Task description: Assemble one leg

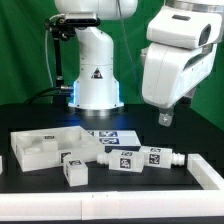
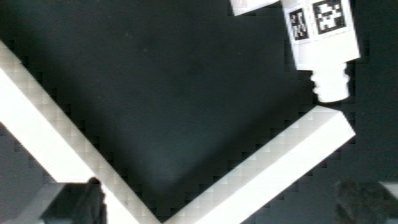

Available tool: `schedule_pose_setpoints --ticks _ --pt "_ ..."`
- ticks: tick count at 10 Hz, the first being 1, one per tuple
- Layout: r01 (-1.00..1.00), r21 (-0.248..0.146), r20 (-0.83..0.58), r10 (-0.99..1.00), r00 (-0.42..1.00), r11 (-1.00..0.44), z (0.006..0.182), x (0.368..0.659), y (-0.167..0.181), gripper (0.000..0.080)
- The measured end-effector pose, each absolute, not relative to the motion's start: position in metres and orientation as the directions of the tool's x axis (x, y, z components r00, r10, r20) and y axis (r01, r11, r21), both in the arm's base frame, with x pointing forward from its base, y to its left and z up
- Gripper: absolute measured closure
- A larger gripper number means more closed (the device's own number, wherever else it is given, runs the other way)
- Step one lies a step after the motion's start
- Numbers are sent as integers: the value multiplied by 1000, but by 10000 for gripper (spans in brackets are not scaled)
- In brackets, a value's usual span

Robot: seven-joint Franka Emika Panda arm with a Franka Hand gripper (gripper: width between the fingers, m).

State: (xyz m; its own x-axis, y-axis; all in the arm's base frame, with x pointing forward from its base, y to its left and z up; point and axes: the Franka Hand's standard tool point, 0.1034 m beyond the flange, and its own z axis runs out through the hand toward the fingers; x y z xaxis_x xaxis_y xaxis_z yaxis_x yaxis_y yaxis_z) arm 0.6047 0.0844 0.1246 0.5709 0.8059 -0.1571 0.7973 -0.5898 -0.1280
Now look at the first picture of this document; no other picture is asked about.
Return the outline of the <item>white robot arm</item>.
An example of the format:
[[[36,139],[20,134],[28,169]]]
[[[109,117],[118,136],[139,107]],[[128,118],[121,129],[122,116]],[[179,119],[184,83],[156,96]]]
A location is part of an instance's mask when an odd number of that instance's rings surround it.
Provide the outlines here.
[[[113,75],[112,38],[98,29],[102,20],[132,16],[138,0],[54,0],[60,34],[76,35],[80,74],[69,106],[90,116],[121,108]],[[149,22],[149,47],[141,50],[142,96],[160,110],[159,123],[172,123],[173,107],[189,103],[197,85],[212,70],[217,45],[224,38],[224,0],[164,0]]]

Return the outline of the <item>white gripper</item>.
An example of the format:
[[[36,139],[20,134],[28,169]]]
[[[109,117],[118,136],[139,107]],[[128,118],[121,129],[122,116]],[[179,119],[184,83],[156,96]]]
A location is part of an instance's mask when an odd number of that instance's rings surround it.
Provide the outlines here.
[[[221,5],[164,5],[149,23],[142,95],[160,108],[160,125],[172,124],[171,106],[211,73],[222,33]]]

